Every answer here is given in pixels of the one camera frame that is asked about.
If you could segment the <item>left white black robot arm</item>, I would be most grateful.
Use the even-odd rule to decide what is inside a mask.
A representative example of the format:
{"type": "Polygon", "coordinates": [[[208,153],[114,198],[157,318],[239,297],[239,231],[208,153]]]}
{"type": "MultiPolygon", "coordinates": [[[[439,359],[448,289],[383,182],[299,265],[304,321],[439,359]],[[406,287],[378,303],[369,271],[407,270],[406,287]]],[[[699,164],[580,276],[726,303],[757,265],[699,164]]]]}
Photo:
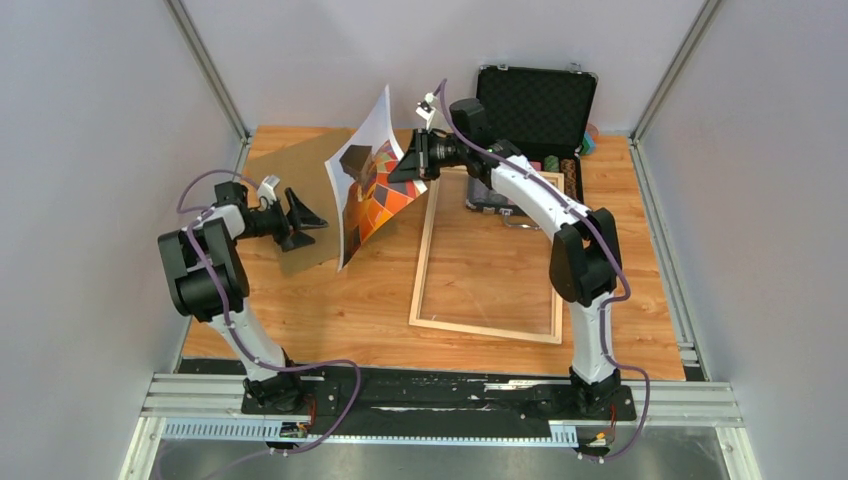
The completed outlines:
{"type": "Polygon", "coordinates": [[[215,186],[215,202],[188,226],[161,235],[157,242],[169,293],[176,310],[209,324],[242,362],[246,394],[261,407],[298,411],[306,400],[300,368],[271,340],[248,303],[246,270],[237,252],[241,239],[269,237],[283,252],[314,244],[313,229],[326,220],[309,209],[290,188],[282,197],[278,177],[255,189],[259,204],[248,204],[248,188],[236,181],[215,186]]]}

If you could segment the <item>colourful balloon photo print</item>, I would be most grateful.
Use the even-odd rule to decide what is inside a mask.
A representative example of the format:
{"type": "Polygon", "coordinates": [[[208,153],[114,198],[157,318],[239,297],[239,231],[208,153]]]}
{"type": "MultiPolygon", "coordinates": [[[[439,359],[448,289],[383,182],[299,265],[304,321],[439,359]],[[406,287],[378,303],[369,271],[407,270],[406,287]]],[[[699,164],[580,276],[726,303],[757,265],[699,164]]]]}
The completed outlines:
{"type": "Polygon", "coordinates": [[[338,270],[427,191],[421,180],[389,180],[403,155],[392,125],[390,88],[385,87],[359,128],[325,162],[339,220],[338,270]]]}

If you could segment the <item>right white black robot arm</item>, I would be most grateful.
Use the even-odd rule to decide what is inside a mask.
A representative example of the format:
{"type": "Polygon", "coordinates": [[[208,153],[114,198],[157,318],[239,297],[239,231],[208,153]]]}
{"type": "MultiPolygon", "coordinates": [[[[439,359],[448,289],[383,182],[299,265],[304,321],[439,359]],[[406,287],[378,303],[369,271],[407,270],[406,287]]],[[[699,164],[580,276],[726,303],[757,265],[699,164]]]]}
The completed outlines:
{"type": "Polygon", "coordinates": [[[571,403],[596,417],[621,385],[606,333],[613,294],[623,279],[615,220],[606,209],[591,210],[541,176],[506,139],[496,138],[476,98],[438,107],[426,94],[416,112],[425,121],[389,174],[392,183],[434,181],[442,170],[462,166],[491,192],[514,203],[551,242],[548,276],[567,302],[574,356],[569,370],[571,403]]]}

